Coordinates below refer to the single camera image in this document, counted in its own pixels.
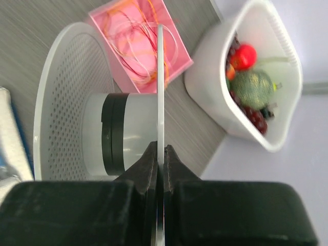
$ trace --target gray wood grain surface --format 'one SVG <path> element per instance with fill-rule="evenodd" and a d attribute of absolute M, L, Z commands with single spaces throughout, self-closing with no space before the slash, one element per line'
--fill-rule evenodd
<path fill-rule="evenodd" d="M 33 119 L 39 79 L 48 51 L 68 24 L 107 0 L 0 0 L 0 86 L 10 90 L 32 152 Z M 165 0 L 190 53 L 219 19 L 210 0 Z M 183 76 L 166 91 L 166 144 L 197 175 L 224 136 L 188 96 Z"/>

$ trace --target perforated surface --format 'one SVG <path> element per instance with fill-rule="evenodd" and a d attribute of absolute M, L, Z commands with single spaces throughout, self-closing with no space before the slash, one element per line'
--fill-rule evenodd
<path fill-rule="evenodd" d="M 114 92 L 107 56 L 99 40 L 92 27 L 73 24 L 62 31 L 53 44 L 56 49 L 52 47 L 49 52 L 35 112 L 36 179 L 95 179 L 88 174 L 82 156 L 84 108 L 91 93 Z"/>

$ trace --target white perforated basket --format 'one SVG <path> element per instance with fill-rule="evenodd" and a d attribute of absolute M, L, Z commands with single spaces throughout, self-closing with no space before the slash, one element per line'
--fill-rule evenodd
<path fill-rule="evenodd" d="M 231 99 L 226 85 L 226 58 L 235 33 L 257 51 L 258 59 L 286 57 L 288 62 L 261 68 L 282 88 L 272 101 L 278 105 L 265 136 L 252 125 Z M 270 152 L 283 146 L 302 91 L 302 68 L 295 48 L 273 4 L 250 0 L 233 18 L 214 26 L 199 44 L 194 65 L 186 72 L 189 95 L 229 134 L 259 142 Z"/>

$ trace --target blue edge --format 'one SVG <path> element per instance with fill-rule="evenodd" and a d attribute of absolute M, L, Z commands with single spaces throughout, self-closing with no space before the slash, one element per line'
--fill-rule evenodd
<path fill-rule="evenodd" d="M 16 106 L 13 103 L 13 101 L 11 101 L 11 109 L 12 109 L 13 115 L 14 115 L 15 120 L 16 120 L 16 124 L 17 124 L 17 127 L 18 127 L 18 131 L 19 131 L 19 134 L 20 134 L 20 137 L 21 137 L 23 146 L 25 148 L 27 160 L 28 160 L 28 162 L 30 164 L 30 168 L 31 168 L 31 171 L 32 171 L 32 174 L 33 174 L 33 178 L 35 178 L 35 176 L 34 176 L 34 166 L 33 166 L 33 160 L 32 160 L 32 156 L 31 156 L 31 152 L 30 152 L 29 147 L 27 145 L 25 134 L 24 134 L 23 128 L 22 128 L 22 123 L 19 120 L 18 112 L 17 112 Z"/>

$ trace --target tangled cord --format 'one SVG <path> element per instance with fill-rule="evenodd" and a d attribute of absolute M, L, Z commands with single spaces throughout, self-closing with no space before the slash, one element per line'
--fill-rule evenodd
<path fill-rule="evenodd" d="M 152 9 L 151 12 L 152 12 L 153 19 L 155 20 L 155 22 L 149 22 L 147 20 L 143 11 L 140 9 L 139 5 L 135 1 L 127 1 L 126 2 L 126 4 L 130 4 L 130 3 L 133 3 L 134 6 L 139 10 L 139 13 L 142 17 L 142 21 L 135 20 L 135 19 L 128 17 L 124 12 L 121 11 L 121 8 L 118 9 L 118 7 L 117 7 L 117 8 L 107 11 L 107 16 L 105 18 L 105 24 L 104 24 L 104 28 L 102 31 L 104 33 L 104 36 L 108 40 L 111 48 L 120 57 L 120 60 L 121 60 L 122 64 L 125 66 L 125 68 L 136 75 L 135 77 L 132 78 L 132 80 L 135 82 L 135 84 L 137 86 L 140 87 L 140 86 L 146 86 L 146 85 L 154 82 L 155 79 L 157 78 L 156 68 L 150 71 L 144 64 L 142 64 L 140 62 L 138 56 L 153 55 L 154 59 L 155 59 L 155 63 L 156 63 L 156 61 L 157 61 L 157 33 L 153 29 L 156 28 L 156 30 L 157 30 L 159 21 L 157 18 L 155 8 L 154 8 L 153 4 L 151 3 L 151 0 L 148 0 L 148 3 Z M 109 35 L 108 29 L 109 29 L 109 24 L 110 24 L 110 17 L 111 17 L 111 15 L 116 14 L 116 13 L 120 13 L 121 15 L 123 15 L 127 19 L 127 21 L 122 22 L 118 26 L 116 26 L 115 30 L 113 30 L 114 35 Z M 117 32 L 119 27 L 124 26 L 124 25 L 127 25 L 127 28 L 121 30 L 120 32 Z M 168 65 L 166 60 L 164 61 L 164 67 L 166 70 L 166 72 L 165 72 L 165 88 L 166 88 L 169 83 L 169 68 L 172 67 L 178 59 L 178 44 L 177 44 L 177 41 L 176 41 L 174 35 L 170 31 L 170 29 L 165 25 L 163 25 L 163 29 L 169 33 L 169 35 L 172 37 L 174 44 L 175 44 L 175 50 L 174 50 L 173 57 L 169 61 L 170 65 Z M 136 42 L 134 36 L 137 33 L 141 34 L 141 37 L 147 38 L 147 40 L 149 41 L 149 43 L 152 47 L 151 50 L 141 50 L 141 51 L 139 50 L 137 52 L 135 51 L 135 49 L 133 48 L 133 43 Z M 128 50 L 130 51 L 131 54 L 124 52 L 123 49 L 120 49 L 120 47 L 117 43 L 117 40 L 119 40 L 120 38 L 124 38 L 124 40 L 127 43 L 126 48 L 128 48 Z M 166 51 L 167 51 L 166 42 L 164 40 L 165 57 L 167 57 Z M 138 66 L 140 66 L 142 68 L 142 70 L 145 71 L 145 73 L 137 72 L 135 69 L 133 69 L 131 67 L 131 65 L 130 65 L 131 63 L 135 63 Z"/>

